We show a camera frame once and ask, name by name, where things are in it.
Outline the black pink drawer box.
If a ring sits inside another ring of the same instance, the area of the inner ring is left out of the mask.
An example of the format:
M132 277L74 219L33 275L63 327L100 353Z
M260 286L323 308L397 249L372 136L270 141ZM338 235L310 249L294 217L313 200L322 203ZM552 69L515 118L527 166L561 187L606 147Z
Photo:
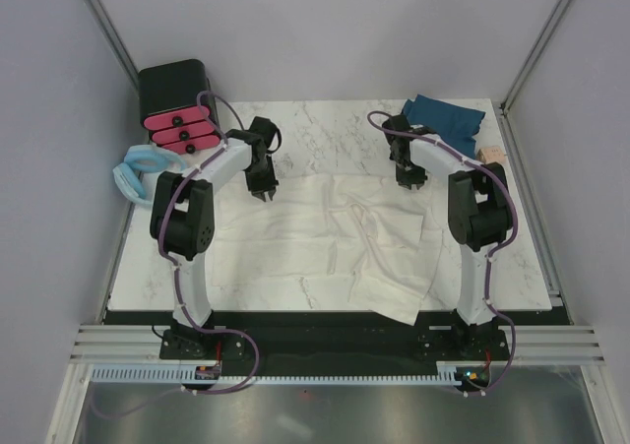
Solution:
M221 142L216 103L206 67L187 59L139 72L141 125L157 146L180 155L212 149Z

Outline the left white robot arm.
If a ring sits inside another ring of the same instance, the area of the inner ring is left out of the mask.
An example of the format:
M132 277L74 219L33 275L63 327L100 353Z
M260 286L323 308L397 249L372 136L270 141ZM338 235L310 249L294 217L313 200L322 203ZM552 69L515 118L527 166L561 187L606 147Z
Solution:
M247 130L228 131L219 149L189 173L165 171L157 179L150 235L160 256L171 263L173 320L188 328L181 344L195 358L208 357L217 343L215 333L204 327L213 313L205 256L216 230L215 196L243 173L249 193L271 201L279 186L272 155L281 145L278 126L257 116Z

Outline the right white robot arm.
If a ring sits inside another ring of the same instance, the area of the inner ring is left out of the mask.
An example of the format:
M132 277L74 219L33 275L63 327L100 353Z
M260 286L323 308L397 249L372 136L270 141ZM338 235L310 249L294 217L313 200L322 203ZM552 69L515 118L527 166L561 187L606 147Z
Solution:
M411 127L403 114L386 115L381 130L400 186L419 188L429 176L447 185L447 224L462 258L459 319L450 343L457 356L474 358L497 333L490 293L493 257L518 228L505 170L466 157L431 130Z

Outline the white t shirt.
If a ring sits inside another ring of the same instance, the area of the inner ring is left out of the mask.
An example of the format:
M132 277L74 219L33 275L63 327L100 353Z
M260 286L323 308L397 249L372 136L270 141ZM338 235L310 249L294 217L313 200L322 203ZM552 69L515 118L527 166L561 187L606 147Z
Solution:
M282 308L302 292L312 309L371 310L411 325L443 247L431 195L389 177L318 174L283 180L264 203L229 182L216 198L207 289L269 293Z

